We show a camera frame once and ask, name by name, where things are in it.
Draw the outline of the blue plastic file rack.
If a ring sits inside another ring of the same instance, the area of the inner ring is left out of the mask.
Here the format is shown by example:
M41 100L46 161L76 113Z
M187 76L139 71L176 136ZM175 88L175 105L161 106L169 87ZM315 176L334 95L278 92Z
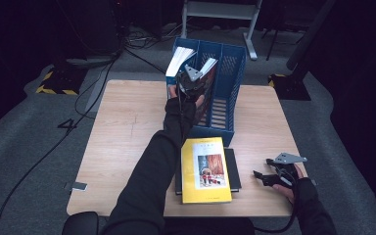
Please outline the blue plastic file rack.
M243 47L195 39L177 38L176 47L192 48L196 54L186 65L200 71L208 58L217 59L210 105L206 116L190 130L190 138L221 137L228 146L234 135L234 110L244 75L246 51Z

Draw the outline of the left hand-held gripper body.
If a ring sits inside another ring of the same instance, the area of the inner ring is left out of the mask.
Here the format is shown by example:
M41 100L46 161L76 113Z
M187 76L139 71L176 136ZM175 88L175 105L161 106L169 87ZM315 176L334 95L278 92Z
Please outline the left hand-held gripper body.
M203 74L187 65L176 77L177 93L183 99L197 100L205 91Z

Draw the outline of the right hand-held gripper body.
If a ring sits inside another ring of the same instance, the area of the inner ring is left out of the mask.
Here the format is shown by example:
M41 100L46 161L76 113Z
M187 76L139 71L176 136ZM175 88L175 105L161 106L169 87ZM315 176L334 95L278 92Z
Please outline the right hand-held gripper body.
M296 163L305 163L307 158L292 155L289 153L281 153L274 159L277 166L274 166L277 175L283 186L292 188L298 180L297 171L295 169Z

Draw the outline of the white metal stand frame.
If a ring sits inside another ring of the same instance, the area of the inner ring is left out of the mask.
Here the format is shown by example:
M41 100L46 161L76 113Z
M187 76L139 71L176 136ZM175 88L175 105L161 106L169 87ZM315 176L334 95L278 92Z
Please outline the white metal stand frame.
M189 17L249 21L249 29L247 32L243 33L243 37L250 59L255 61L258 58L258 53L255 50L252 37L258 20L261 3L262 0L257 0L254 5L184 0L182 8L181 37L187 37L187 22Z

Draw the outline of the black yellow striped stand base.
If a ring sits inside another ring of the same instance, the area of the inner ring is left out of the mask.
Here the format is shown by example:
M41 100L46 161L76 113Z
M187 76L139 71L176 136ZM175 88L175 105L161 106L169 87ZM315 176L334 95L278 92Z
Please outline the black yellow striped stand base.
M74 71L51 68L43 77L36 93L78 95L82 77Z

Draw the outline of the thick blue book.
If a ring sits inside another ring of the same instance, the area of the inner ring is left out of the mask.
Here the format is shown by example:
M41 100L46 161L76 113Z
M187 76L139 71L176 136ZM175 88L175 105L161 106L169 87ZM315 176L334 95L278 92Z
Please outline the thick blue book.
M176 83L175 78L183 70L184 66L189 63L196 51L192 48L176 47L173 51L172 58L165 72L166 87Z

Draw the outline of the grey metal beam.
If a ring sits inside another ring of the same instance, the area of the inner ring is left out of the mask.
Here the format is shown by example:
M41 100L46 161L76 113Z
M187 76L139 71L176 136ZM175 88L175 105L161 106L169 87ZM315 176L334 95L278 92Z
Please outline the grey metal beam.
M98 112L99 106L101 104L101 100L103 99L105 86L107 85L107 82L110 79L111 79L110 69L103 70L100 74L100 78L94 84L91 95L88 98L88 102L87 102L87 105L85 107L86 112L88 112L88 113L97 113Z

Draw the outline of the person's right hand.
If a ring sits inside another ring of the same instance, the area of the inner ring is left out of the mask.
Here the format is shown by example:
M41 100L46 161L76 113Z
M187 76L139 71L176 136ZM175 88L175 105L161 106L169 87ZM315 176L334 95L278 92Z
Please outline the person's right hand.
M304 177L301 169L295 164L295 169L298 175L298 182L295 189L290 189L285 186L274 184L272 188L286 197L288 201L293 205L296 201L300 202L303 199L306 199L310 191L310 179Z

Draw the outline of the black slanted pole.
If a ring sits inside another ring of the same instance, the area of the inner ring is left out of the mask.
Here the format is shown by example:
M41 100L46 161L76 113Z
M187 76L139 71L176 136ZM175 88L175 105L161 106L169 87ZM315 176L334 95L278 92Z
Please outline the black slanted pole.
M326 0L326 2L316 15L314 21L311 23L309 29L305 33L302 41L299 43L292 56L286 63L286 67L290 71L293 71L297 67L297 65L304 59L305 54L308 52L310 44L314 40L316 33L321 28L335 2L336 0Z

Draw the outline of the colourful illustrated book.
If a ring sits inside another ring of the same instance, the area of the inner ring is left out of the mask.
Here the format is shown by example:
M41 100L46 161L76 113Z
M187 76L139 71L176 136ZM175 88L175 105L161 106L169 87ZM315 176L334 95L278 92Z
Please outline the colourful illustrated book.
M217 59L208 58L203 67L200 69L200 73L202 75L199 79L196 80L196 85L194 87L194 100L197 100L200 95L203 95L204 101L197 108L194 121L195 124L198 124L202 120L202 118L206 116L206 113L208 111L216 68Z

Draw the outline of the black hardcover book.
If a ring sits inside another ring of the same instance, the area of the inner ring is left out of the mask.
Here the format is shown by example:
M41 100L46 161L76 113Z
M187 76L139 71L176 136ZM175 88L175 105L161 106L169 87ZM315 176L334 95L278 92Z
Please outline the black hardcover book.
M238 167L233 149L224 149L226 165L228 170L230 189L232 193L239 192L242 188ZM174 174L174 190L176 195L182 194L182 179L181 179L181 166L176 169Z

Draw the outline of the black chair part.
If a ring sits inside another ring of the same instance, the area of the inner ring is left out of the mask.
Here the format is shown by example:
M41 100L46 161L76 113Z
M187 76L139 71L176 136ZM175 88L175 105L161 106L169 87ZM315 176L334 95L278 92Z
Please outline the black chair part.
M98 235L99 218L94 211L71 215L65 222L62 235Z

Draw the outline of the person's left hand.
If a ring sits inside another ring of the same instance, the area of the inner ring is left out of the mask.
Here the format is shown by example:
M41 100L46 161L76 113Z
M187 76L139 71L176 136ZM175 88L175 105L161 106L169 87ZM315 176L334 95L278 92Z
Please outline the person's left hand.
M169 99L165 104L164 128L172 131L189 132L194 125L197 108L203 103L201 95L196 101L183 101L175 85L168 88Z

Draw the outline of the yellow book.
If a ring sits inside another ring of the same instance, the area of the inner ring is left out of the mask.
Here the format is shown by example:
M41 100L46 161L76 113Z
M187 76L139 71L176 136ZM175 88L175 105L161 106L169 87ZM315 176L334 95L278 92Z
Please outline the yellow book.
M181 150L183 204L232 201L221 137L187 139Z

